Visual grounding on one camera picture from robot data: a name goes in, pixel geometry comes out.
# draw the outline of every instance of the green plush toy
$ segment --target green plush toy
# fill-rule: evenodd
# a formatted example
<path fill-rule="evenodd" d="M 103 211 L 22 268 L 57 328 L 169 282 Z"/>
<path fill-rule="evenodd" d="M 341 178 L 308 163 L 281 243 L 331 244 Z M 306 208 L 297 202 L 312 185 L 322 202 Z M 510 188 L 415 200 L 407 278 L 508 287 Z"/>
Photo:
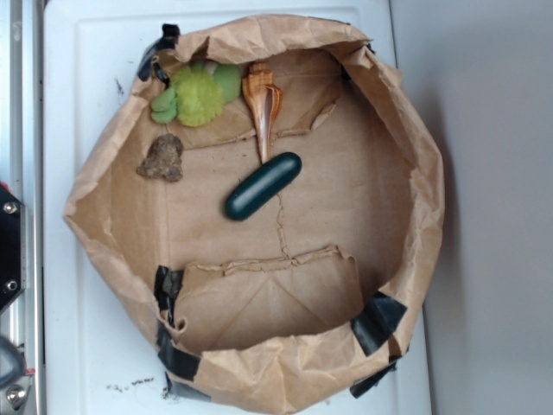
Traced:
<path fill-rule="evenodd" d="M 152 119 L 159 124 L 175 117 L 182 125 L 198 127 L 223 112 L 223 106 L 240 96 L 242 76 L 236 65 L 196 61 L 173 74 L 170 87 L 150 106 Z"/>

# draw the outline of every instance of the black tape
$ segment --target black tape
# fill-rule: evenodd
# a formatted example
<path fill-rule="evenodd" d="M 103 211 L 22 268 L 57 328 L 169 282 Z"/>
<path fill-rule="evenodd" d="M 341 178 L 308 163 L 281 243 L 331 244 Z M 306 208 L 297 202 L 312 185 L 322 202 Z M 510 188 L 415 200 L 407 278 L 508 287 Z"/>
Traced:
<path fill-rule="evenodd" d="M 389 372 L 395 372 L 396 369 L 396 363 L 394 362 L 373 376 L 355 382 L 353 386 L 349 388 L 349 392 L 357 399 L 367 393 L 369 389 L 376 386 Z"/>
<path fill-rule="evenodd" d="M 167 320 L 171 327 L 175 326 L 173 311 L 175 301 L 182 287 L 184 271 L 171 271 L 166 266 L 159 265 L 154 282 L 154 296 L 156 296 L 160 311 L 167 311 Z"/>
<path fill-rule="evenodd" d="M 407 307 L 403 304 L 392 297 L 377 292 L 361 314 L 352 319 L 353 333 L 365 355 L 373 354 L 390 340 L 406 311 Z M 389 372 L 396 370 L 398 359 L 398 356 L 390 356 L 391 364 L 387 368 L 373 376 L 355 382 L 349 388 L 353 397 L 362 396 L 369 389 L 376 386 Z"/>
<path fill-rule="evenodd" d="M 165 374 L 165 379 L 167 380 L 167 393 L 172 393 L 187 399 L 199 400 L 201 402 L 211 402 L 211 397 L 209 395 L 196 391 L 193 387 L 185 383 L 171 380 L 167 374 Z"/>
<path fill-rule="evenodd" d="M 377 292 L 361 314 L 352 319 L 352 330 L 365 355 L 380 349 L 396 331 L 407 307 Z"/>
<path fill-rule="evenodd" d="M 163 324 L 160 324 L 157 331 L 157 345 L 159 346 L 157 357 L 167 370 L 183 379 L 194 381 L 200 366 L 200 357 L 175 348 L 171 335 Z"/>
<path fill-rule="evenodd" d="M 179 42 L 179 36 L 181 35 L 181 30 L 175 24 L 164 24 L 162 26 L 163 36 L 158 41 L 154 42 L 149 48 L 144 52 L 140 66 L 138 67 L 138 78 L 144 81 L 149 78 L 149 74 L 152 68 L 152 58 L 156 53 L 164 49 L 174 49 L 175 45 Z M 156 76 L 163 83 L 167 80 L 167 75 L 159 68 L 156 68 Z"/>

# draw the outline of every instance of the screw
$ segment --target screw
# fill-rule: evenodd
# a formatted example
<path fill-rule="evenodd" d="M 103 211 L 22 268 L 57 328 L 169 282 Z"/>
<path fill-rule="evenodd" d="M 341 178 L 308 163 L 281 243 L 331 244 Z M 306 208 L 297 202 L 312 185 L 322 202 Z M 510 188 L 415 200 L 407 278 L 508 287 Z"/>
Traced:
<path fill-rule="evenodd" d="M 11 280 L 11 281 L 7 282 L 6 283 L 6 288 L 10 291 L 17 290 L 17 282 L 14 281 L 14 280 Z"/>
<path fill-rule="evenodd" d="M 19 212 L 19 207 L 14 201 L 9 201 L 8 203 L 4 203 L 3 211 L 6 214 L 17 214 Z"/>
<path fill-rule="evenodd" d="M 19 385 L 13 385 L 6 391 L 6 399 L 12 406 L 21 405 L 27 398 L 27 391 Z"/>

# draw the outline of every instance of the metal frame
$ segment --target metal frame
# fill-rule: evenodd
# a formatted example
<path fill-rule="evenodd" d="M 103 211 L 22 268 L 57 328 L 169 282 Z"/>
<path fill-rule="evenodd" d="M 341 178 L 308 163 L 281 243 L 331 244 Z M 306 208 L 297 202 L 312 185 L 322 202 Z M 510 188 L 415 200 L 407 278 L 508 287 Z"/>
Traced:
<path fill-rule="evenodd" d="M 42 307 L 42 17 L 43 0 L 0 0 L 0 180 L 22 210 L 22 280 L 25 291 L 0 316 L 0 333 L 24 353 L 28 390 L 17 413 L 46 411 Z M 0 391 L 0 413 L 15 413 Z"/>

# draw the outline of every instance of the conch shell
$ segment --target conch shell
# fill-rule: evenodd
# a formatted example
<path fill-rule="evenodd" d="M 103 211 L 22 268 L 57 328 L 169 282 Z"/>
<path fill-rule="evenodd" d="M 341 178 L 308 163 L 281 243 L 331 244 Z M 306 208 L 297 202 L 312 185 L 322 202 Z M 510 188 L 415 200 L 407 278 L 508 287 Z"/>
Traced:
<path fill-rule="evenodd" d="M 242 92 L 256 126 L 261 163 L 271 158 L 270 128 L 282 105 L 283 91 L 274 84 L 274 80 L 274 74 L 262 61 L 252 63 L 250 73 L 242 79 Z"/>

